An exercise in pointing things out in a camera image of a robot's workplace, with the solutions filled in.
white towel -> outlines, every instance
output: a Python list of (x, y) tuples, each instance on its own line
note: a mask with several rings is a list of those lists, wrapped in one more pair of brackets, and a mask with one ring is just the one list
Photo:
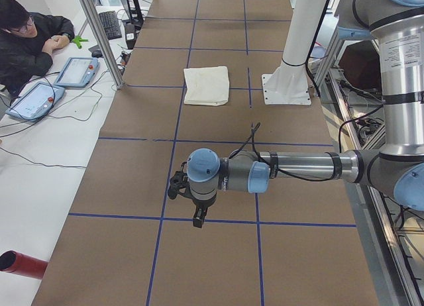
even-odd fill
[(218, 106), (228, 102), (230, 81), (226, 66), (184, 69), (184, 104)]

red cylinder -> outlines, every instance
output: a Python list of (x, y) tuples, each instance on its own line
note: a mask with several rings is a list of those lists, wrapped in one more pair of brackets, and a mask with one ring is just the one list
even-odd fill
[(42, 279), (47, 262), (15, 251), (7, 251), (0, 256), (0, 271), (30, 278)]

blue grid line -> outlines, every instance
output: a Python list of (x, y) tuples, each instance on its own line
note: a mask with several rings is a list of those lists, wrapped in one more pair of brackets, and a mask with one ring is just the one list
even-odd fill
[[(195, 30), (195, 26), (196, 26), (197, 12), (199, 10), (199, 1), (200, 0), (197, 0), (196, 12), (195, 12), (194, 23), (193, 23), (193, 31), (191, 32), (191, 42), (190, 42), (190, 50), (189, 50), (189, 53), (188, 53), (188, 59), (187, 59), (187, 68), (189, 66), (189, 61), (190, 61), (191, 46), (193, 45), (193, 38), (194, 38), (194, 30)], [(166, 199), (168, 197), (167, 189), (168, 189), (169, 180), (171, 178), (172, 163), (174, 162), (176, 140), (177, 140), (177, 135), (178, 135), (178, 129), (179, 129), (179, 126), (180, 126), (180, 117), (181, 117), (183, 100), (184, 100), (184, 86), (183, 86), (182, 94), (181, 94), (180, 108), (178, 110), (178, 117), (177, 117), (177, 123), (176, 123), (176, 128), (175, 128), (175, 135), (174, 135), (174, 143), (172, 145), (172, 153), (171, 153), (171, 159), (170, 159), (170, 166), (169, 166), (169, 169), (168, 169), (168, 177), (167, 177), (167, 180), (166, 180), (166, 189), (165, 189), (165, 192), (164, 192), (164, 201), (163, 201), (163, 204), (162, 204), (162, 212), (161, 212), (161, 215), (160, 215), (158, 237), (156, 239), (156, 247), (154, 249), (154, 257), (153, 257), (153, 263), (152, 263), (152, 271), (150, 273), (150, 281), (149, 281), (149, 286), (148, 286), (148, 294), (147, 294), (147, 298), (146, 298), (146, 306), (149, 306), (149, 304), (150, 304), (150, 297), (152, 295), (154, 273), (155, 273), (155, 270), (156, 270), (156, 263), (158, 261), (160, 235), (162, 234), (162, 226), (163, 226), (163, 223), (164, 223)]]
[[(190, 48), (172, 48), (161, 46), (135, 46), (134, 49), (151, 49), (151, 50), (190, 50)], [(195, 51), (245, 51), (246, 49), (218, 49), (218, 48), (191, 48)], [(249, 49), (251, 52), (283, 52), (283, 50), (263, 50), (263, 49)]]
[[(125, 138), (125, 137), (106, 137), (102, 136), (99, 139), (103, 140), (149, 140), (147, 138)], [(165, 138), (154, 138), (153, 142), (194, 142), (201, 144), (244, 144), (241, 141), (218, 141), (218, 140), (189, 140), (189, 139), (165, 139)], [(310, 146), (310, 147), (333, 147), (332, 144), (313, 144), (313, 143), (297, 143), (297, 142), (254, 142), (255, 145), (272, 145), (272, 146)]]
[[(153, 19), (153, 20), (186, 20), (192, 21), (192, 18), (164, 18), (164, 17), (146, 17), (145, 19)], [(289, 23), (291, 20), (278, 20), (278, 19), (211, 19), (211, 18), (196, 18), (198, 21), (258, 21), (258, 22), (266, 22), (266, 23)]]
[(265, 306), (265, 293), (264, 293), (264, 272), (262, 267), (262, 241), (260, 237), (260, 213), (259, 213), (259, 197), (254, 194), (256, 205), (256, 233), (258, 234), (258, 261), (259, 261), (259, 283), (260, 283), (260, 304)]
[(128, 87), (151, 87), (156, 89), (181, 89), (184, 88), (184, 86), (165, 86), (165, 85), (132, 85), (127, 84)]
[(290, 225), (293, 227), (329, 227), (329, 228), (356, 228), (356, 225), (338, 223), (297, 223), (297, 222), (261, 222), (261, 225)]
[(98, 215), (95, 213), (69, 213), (73, 217), (89, 217), (89, 218), (111, 218), (111, 219), (135, 219), (135, 220), (155, 220), (159, 221), (160, 217), (141, 217), (137, 215)]
[(246, 36), (246, 54), (249, 55), (249, 44), (247, 37), (247, 21), (246, 21), (246, 0), (243, 0), (243, 11), (244, 11), (244, 34)]
[(147, 138), (125, 138), (125, 137), (107, 137), (107, 136), (100, 136), (99, 139), (103, 139), (103, 140), (141, 140), (141, 141), (147, 140)]
[[(101, 215), (96, 213), (78, 213), (72, 212), (68, 215), (73, 217), (104, 218), (104, 219), (133, 219), (133, 220), (153, 220), (153, 221), (177, 221), (191, 223), (191, 218), (175, 217), (144, 217), (138, 215)], [(301, 222), (269, 222), (269, 221), (248, 221), (248, 220), (224, 220), (224, 219), (205, 219), (205, 223), (223, 223), (231, 225), (282, 225), (291, 227), (332, 227), (332, 228), (356, 228), (356, 225), (343, 223), (301, 223)]]
[(249, 86), (249, 108), (253, 107), (252, 104), (252, 89), (250, 88), (250, 68), (247, 67), (247, 82), (248, 82), (248, 86)]

green object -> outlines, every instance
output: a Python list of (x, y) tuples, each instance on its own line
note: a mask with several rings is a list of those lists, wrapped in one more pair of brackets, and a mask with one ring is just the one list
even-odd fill
[(87, 42), (88, 39), (83, 39), (81, 36), (75, 36), (75, 38), (72, 39), (71, 42), (75, 43), (77, 45), (77, 48), (81, 49), (82, 45), (81, 42)]

computer mouse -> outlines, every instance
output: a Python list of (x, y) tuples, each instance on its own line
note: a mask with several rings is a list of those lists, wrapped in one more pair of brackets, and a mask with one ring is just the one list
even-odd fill
[(91, 56), (92, 56), (93, 58), (102, 58), (102, 57), (103, 57), (103, 54), (101, 53), (101, 50), (100, 50), (100, 49), (97, 49), (97, 50), (94, 50), (94, 51), (91, 53)]

